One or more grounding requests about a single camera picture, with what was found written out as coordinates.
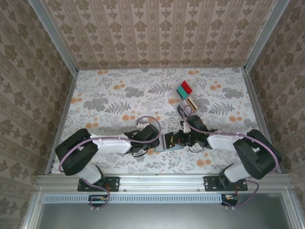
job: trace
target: patterned wall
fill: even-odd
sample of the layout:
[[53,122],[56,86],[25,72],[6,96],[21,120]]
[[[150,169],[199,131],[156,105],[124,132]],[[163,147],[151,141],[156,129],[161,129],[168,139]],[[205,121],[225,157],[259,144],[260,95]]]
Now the patterned wall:
[[274,0],[43,0],[78,67],[241,66]]
[[250,74],[305,213],[305,1],[289,2]]
[[0,228],[17,228],[27,211],[70,83],[28,2],[0,0]]

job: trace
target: vented metal strip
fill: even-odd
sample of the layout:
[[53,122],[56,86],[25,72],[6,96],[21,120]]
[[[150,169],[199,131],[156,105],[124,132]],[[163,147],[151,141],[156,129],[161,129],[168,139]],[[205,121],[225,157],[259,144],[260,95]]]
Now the vented metal strip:
[[[46,194],[44,204],[88,203],[89,194]],[[221,203],[221,194],[112,194],[109,203]]]

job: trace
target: floral wallpaper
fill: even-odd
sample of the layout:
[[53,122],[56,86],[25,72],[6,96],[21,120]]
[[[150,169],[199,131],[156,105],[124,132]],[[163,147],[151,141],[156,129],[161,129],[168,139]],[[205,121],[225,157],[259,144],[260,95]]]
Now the floral wallpaper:
[[305,1],[291,0],[250,71],[305,215]]
[[19,228],[44,174],[71,74],[26,0],[0,0],[0,228]]
[[43,0],[79,69],[242,66],[275,0]]
[[[246,133],[257,128],[241,68],[85,70],[78,72],[61,140],[81,128],[97,135],[130,132],[144,115],[160,121],[162,134],[178,131],[181,119],[172,105],[180,100],[169,94],[183,80],[193,88],[197,114],[209,129]],[[144,121],[157,126],[152,119]],[[92,162],[105,174],[190,174],[218,173],[238,160],[232,151],[192,153],[185,147],[167,152],[151,149],[142,157],[97,154]],[[58,173],[58,165],[56,158],[52,173]]]

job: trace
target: table surface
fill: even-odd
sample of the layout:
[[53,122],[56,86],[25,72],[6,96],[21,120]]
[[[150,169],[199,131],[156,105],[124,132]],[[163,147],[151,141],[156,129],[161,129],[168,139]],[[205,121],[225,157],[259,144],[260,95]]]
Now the table surface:
[[[120,135],[135,130],[135,121],[144,115],[160,120],[162,134],[178,131],[181,118],[167,96],[183,80],[193,88],[197,115],[208,129],[246,133],[257,128],[241,68],[86,70],[78,72],[61,141],[81,128],[97,135]],[[105,174],[219,173],[237,161],[232,151],[192,153],[186,147],[161,153],[149,150],[137,158],[98,154],[92,159]],[[58,164],[56,157],[52,173],[58,173]]]

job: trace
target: purple cable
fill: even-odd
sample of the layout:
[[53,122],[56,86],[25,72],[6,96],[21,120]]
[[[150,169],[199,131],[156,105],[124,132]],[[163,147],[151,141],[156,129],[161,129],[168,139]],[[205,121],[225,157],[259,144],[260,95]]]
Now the purple cable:
[[261,141],[255,139],[255,138],[253,138],[253,137],[249,137],[249,136],[247,136],[247,135],[243,135],[243,134],[240,134],[240,133],[206,132],[206,131],[198,130],[198,129],[192,127],[192,126],[187,122],[186,117],[185,117],[185,113],[184,113],[184,112],[185,112],[185,109],[186,109],[187,107],[190,107],[190,106],[189,106],[189,105],[185,106],[184,109],[183,109],[183,112],[182,112],[182,114],[183,114],[183,120],[185,121],[185,123],[186,123],[191,129],[193,129],[194,131],[197,131],[197,132],[199,132],[199,133],[208,134],[208,135],[226,135],[226,136],[239,136],[239,137],[248,138],[248,139],[250,139],[251,141],[256,142],[257,144],[259,144],[259,145],[261,145],[262,147],[264,147],[264,148],[271,154],[271,156],[273,157],[274,162],[275,162],[275,167],[274,167],[274,169],[273,169],[271,172],[275,172],[275,171],[278,169],[279,164],[278,164],[278,160],[277,160],[277,157],[276,157],[276,155],[274,154],[274,152],[273,152],[268,146],[266,146],[264,143],[262,143]]
[[[103,203],[103,205],[101,205],[101,206],[98,207],[98,208],[103,208],[103,207],[105,207],[106,204],[107,204],[107,203],[109,202],[109,200],[110,200],[110,192],[109,192],[108,190],[104,189],[103,187],[100,187],[100,186],[97,186],[97,185],[90,184],[87,180],[85,180],[85,179],[83,179],[83,178],[82,178],[82,180],[83,180],[87,185],[89,185],[89,186],[91,186],[91,187],[98,188],[98,189],[100,189],[100,190],[102,190],[102,191],[104,191],[104,192],[107,192],[108,196],[107,196],[107,199],[106,199],[105,203]],[[89,205],[90,205],[90,207],[91,207],[92,209],[94,208],[94,206],[92,206],[92,201],[93,201],[94,199],[97,199],[97,198],[100,198],[100,197],[92,197],[92,198],[90,199]]]
[[158,126],[159,126],[159,133],[157,135],[157,137],[155,137],[152,140],[149,141],[138,141],[138,140],[133,140],[133,139],[129,139],[129,138],[124,138],[124,137],[93,137],[93,138],[89,138],[87,140],[84,140],[80,143],[78,143],[75,147],[73,147],[61,160],[61,162],[59,163],[58,166],[58,171],[60,171],[61,173],[63,173],[63,169],[62,169],[62,164],[63,162],[68,158],[68,156],[70,156],[71,153],[74,152],[74,150],[76,150],[78,147],[82,146],[83,144],[86,144],[87,142],[91,142],[91,141],[97,141],[97,140],[122,140],[122,141],[128,141],[128,142],[136,142],[136,143],[150,143],[150,142],[154,142],[155,140],[157,140],[161,134],[161,125],[159,123],[159,121],[157,119],[155,119],[154,117],[151,116],[142,116],[138,119],[138,121],[136,122],[136,124],[139,123],[140,120],[144,119],[144,118],[151,118],[154,121],[157,122]]
[[231,206],[228,202],[223,201],[223,203],[228,205],[227,207],[229,207],[229,208],[239,208],[239,207],[245,205],[246,203],[248,203],[254,197],[254,195],[257,193],[257,191],[259,189],[259,184],[256,181],[252,181],[252,180],[248,180],[248,179],[247,179],[247,181],[250,182],[250,183],[256,184],[256,189],[252,193],[252,195],[246,201],[244,201],[243,203],[235,205],[235,206]]

